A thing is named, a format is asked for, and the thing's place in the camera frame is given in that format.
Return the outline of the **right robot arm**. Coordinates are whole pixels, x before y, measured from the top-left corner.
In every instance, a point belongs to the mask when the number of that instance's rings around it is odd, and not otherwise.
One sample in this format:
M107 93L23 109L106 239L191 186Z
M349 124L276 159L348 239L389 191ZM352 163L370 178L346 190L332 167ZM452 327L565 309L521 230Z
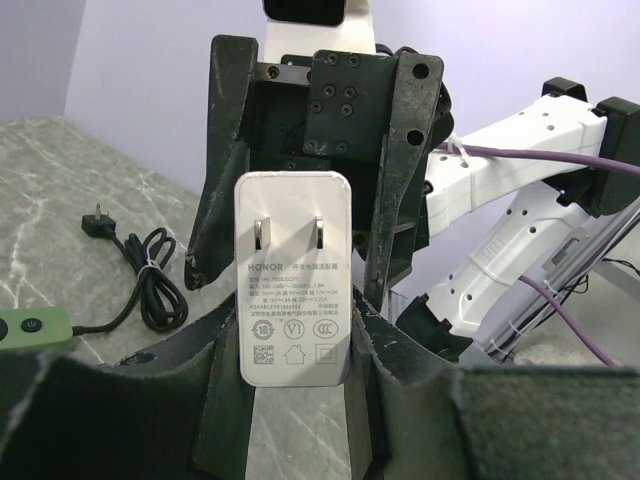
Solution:
M206 176L185 265L195 290L234 265L241 364L337 366L350 257L375 307L462 216L513 202L397 327L455 361L539 255L639 196L639 108L590 104L556 77L538 101L456 141L436 56L314 48L273 62L250 37L211 43Z

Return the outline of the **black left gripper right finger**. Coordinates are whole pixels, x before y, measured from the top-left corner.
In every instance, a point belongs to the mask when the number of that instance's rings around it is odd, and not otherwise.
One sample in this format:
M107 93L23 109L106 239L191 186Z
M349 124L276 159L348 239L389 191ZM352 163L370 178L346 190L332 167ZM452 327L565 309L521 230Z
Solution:
M353 295L355 479L635 479L639 373L449 363Z

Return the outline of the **green power strip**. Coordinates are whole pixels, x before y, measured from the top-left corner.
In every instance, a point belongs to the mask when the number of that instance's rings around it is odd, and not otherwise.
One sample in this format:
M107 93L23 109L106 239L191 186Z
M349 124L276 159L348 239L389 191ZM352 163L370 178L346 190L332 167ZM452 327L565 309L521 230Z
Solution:
M42 350L67 346L73 337L69 313L60 307L1 311L1 350Z

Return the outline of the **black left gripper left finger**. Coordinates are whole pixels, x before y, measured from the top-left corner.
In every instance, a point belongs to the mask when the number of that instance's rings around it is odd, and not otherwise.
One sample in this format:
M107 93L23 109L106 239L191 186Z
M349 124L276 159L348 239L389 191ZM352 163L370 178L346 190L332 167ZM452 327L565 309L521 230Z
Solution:
M92 366L56 351L1 357L5 479L241 479L254 390L236 303Z

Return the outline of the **white charger plug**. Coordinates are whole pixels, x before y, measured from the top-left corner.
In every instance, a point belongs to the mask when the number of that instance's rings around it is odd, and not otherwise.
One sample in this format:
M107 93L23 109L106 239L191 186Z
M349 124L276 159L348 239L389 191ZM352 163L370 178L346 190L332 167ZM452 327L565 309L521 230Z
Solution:
M239 360L254 387L333 387L350 369L352 192L337 172L234 188Z

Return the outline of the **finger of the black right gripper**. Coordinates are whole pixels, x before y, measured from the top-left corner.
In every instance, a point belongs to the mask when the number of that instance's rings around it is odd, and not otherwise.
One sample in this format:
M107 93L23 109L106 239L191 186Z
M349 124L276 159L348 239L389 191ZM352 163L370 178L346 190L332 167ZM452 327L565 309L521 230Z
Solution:
M234 260L234 186L248 169L243 139L258 42L219 34L212 39L208 81L206 170L185 254L189 290L213 283Z
M369 300L382 300L386 288L411 271L443 71L437 56L397 57L366 257L364 296Z

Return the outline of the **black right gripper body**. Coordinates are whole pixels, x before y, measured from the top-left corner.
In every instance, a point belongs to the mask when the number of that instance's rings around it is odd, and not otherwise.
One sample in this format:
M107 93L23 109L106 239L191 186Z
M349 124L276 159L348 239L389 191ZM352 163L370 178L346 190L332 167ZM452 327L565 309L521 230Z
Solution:
M334 170L344 175L354 194L354 247L364 259L402 53L417 52L402 49L379 56L321 50L300 60L304 83L267 78L256 85L250 170ZM429 243L427 192L424 181L415 251Z

